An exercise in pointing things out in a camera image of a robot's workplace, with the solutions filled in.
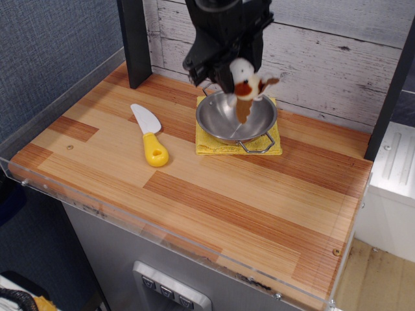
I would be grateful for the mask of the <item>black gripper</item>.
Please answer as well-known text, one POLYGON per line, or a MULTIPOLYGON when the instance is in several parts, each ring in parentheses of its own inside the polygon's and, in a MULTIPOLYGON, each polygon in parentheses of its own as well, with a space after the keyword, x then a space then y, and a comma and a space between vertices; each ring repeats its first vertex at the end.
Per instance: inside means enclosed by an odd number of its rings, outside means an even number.
POLYGON ((230 64, 236 58, 249 61, 254 72, 261 68, 263 31, 274 21, 271 1, 186 1, 196 31, 195 41, 183 61, 190 81, 216 83, 234 93, 230 64))

